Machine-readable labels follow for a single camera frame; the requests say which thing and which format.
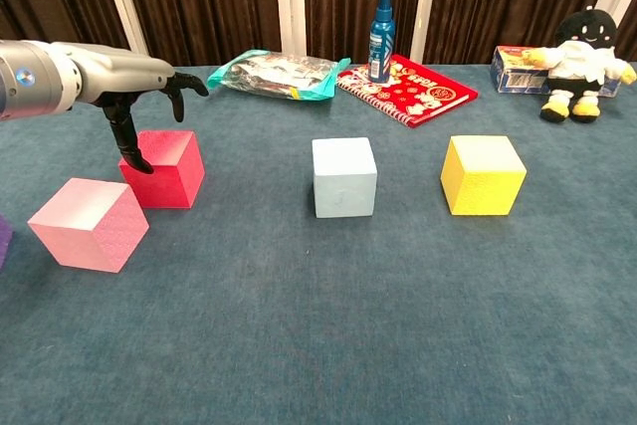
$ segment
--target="robotic arm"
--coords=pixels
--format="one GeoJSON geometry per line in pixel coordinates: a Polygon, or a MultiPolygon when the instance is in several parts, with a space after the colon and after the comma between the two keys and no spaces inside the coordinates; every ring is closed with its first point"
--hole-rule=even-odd
{"type": "Polygon", "coordinates": [[[130,107],[160,91],[183,121],[181,90],[208,95],[203,82],[175,72],[170,64],[129,50],[101,45],[0,40],[0,121],[68,111],[74,102],[100,107],[123,159],[152,173],[137,147],[130,107]]]}

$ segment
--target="yellow plush feet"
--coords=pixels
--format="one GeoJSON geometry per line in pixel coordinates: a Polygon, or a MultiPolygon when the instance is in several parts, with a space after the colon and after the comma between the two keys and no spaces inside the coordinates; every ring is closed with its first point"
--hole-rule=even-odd
{"type": "Polygon", "coordinates": [[[580,123],[591,123],[599,117],[599,106],[589,102],[577,102],[571,117],[580,123]]]}
{"type": "Polygon", "coordinates": [[[560,102],[548,102],[541,108],[539,116],[546,121],[559,123],[568,117],[568,105],[560,102]]]}

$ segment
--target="foam block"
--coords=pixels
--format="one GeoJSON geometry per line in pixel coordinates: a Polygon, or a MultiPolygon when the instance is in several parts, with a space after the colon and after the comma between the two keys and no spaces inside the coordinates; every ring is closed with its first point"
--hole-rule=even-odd
{"type": "Polygon", "coordinates": [[[377,170],[369,140],[315,139],[312,152],[317,217],[371,216],[377,170]]]}
{"type": "Polygon", "coordinates": [[[62,266],[118,273],[148,230],[130,186],[70,179],[29,226],[62,266]]]}
{"type": "Polygon", "coordinates": [[[452,136],[441,181],[454,215],[508,215],[527,169],[506,136],[452,136]]]}
{"type": "Polygon", "coordinates": [[[189,209],[205,175],[192,131],[142,131],[139,149],[154,172],[145,174],[119,162],[125,181],[142,208],[189,209]]]}
{"type": "Polygon", "coordinates": [[[0,269],[2,269],[4,260],[7,257],[12,235],[13,231],[11,230],[9,222],[0,214],[0,269]]]}

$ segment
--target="stuffed toy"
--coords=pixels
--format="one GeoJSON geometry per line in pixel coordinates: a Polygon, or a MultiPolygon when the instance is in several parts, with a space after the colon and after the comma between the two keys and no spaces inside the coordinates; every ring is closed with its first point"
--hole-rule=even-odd
{"type": "Polygon", "coordinates": [[[561,122],[569,116],[580,122],[595,121],[600,114],[598,95],[605,78],[630,85],[637,75],[623,60],[615,58],[617,26],[603,10],[586,8],[567,17],[555,32],[557,47],[527,50],[523,58],[547,69],[548,102],[539,116],[561,122]],[[572,111],[569,104],[575,101],[572,111]]]}

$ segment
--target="blue spray bottle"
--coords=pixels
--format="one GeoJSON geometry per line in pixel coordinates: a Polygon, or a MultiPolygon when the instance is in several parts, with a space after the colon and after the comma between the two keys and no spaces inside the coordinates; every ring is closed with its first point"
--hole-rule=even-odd
{"type": "Polygon", "coordinates": [[[389,61],[394,51],[396,24],[391,0],[378,0],[376,17],[369,32],[369,79],[378,84],[389,81],[389,61]]]}

